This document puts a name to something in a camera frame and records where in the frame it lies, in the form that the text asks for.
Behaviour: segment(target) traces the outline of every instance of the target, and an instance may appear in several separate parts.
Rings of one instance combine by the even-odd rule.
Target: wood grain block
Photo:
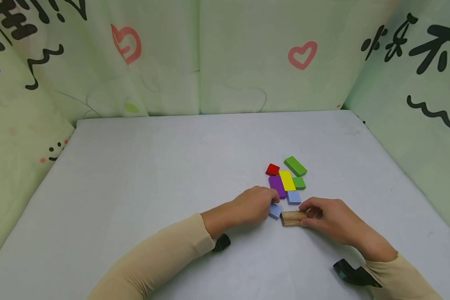
[[[278,171],[278,176],[282,179],[282,184],[286,192],[289,190],[297,190],[293,184],[292,175],[289,171]]]
[[[284,164],[295,174],[300,177],[307,173],[307,169],[298,162],[295,157],[289,157],[284,161]]]
[[[280,217],[280,214],[282,213],[282,207],[279,206],[276,203],[270,204],[270,213],[268,214],[270,217],[274,218],[275,220]]]
[[[279,170],[280,170],[280,167],[278,167],[278,165],[269,164],[265,174],[267,174],[269,176],[277,176]]]
[[[293,184],[295,185],[295,188],[297,190],[304,190],[307,186],[305,185],[305,182],[303,181],[303,178],[301,177],[294,177],[292,178]]]
[[[284,189],[284,185],[282,184],[282,179],[278,176],[270,176],[268,178],[268,183],[270,184],[270,189],[274,189],[278,192],[278,197],[280,199],[285,199],[286,192]]]
[[[301,211],[282,212],[280,215],[283,227],[300,226],[300,222],[305,218],[307,218],[307,213]]]
[[[290,205],[299,205],[302,202],[302,199],[297,190],[289,190],[286,192],[286,201]]]

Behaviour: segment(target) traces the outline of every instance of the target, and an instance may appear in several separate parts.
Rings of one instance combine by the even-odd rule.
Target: heart drawing
[[[295,53],[304,55],[308,49],[311,49],[310,54],[308,54],[307,59],[302,63],[295,59]],[[318,44],[315,41],[308,41],[303,47],[293,47],[288,51],[288,61],[299,70],[304,70],[311,63],[315,54],[317,53]]]
[[[111,24],[111,26],[112,26],[113,43],[115,44],[115,47],[117,48],[118,53],[120,53],[120,55],[125,60],[125,63],[127,63],[127,65],[130,65],[131,63],[133,63],[140,57],[140,54],[142,54],[142,42],[140,41],[140,37],[138,36],[138,33],[131,27],[124,27],[124,28],[118,30],[113,24]],[[118,43],[123,41],[123,39],[127,35],[131,35],[135,39],[135,43],[137,44],[137,47],[136,47],[134,53],[132,53],[127,58],[125,58],[124,55],[130,51],[130,46],[127,45],[124,48],[120,48],[120,45]]]

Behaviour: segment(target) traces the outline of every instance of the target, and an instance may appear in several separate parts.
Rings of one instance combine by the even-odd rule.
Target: light blue block
[[[286,201],[288,204],[299,205],[302,202],[298,190],[289,190],[286,192]]]
[[[270,204],[270,213],[268,214],[270,217],[274,219],[280,218],[280,214],[282,213],[282,207],[272,203]]]

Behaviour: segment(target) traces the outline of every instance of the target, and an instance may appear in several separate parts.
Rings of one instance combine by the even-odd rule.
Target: purple block
[[[282,207],[271,203],[270,204],[270,213],[268,214],[270,217],[274,218],[275,220],[280,218],[280,214],[282,213]]]
[[[270,189],[274,189],[278,192],[280,199],[285,199],[286,193],[284,189],[284,184],[279,176],[270,176],[268,178],[268,183],[270,184]]]
[[[286,201],[288,204],[299,205],[302,202],[302,199],[300,198],[298,190],[289,190],[286,192]]]

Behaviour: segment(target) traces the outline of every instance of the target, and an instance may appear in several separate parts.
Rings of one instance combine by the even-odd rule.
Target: left hand
[[[238,195],[231,204],[235,207],[235,217],[239,224],[258,225],[267,218],[272,202],[280,202],[276,190],[254,186]]]
[[[272,202],[280,202],[276,190],[254,186],[245,190],[234,200],[203,212],[203,223],[212,239],[216,239],[225,230],[236,225],[260,224],[270,213]]]

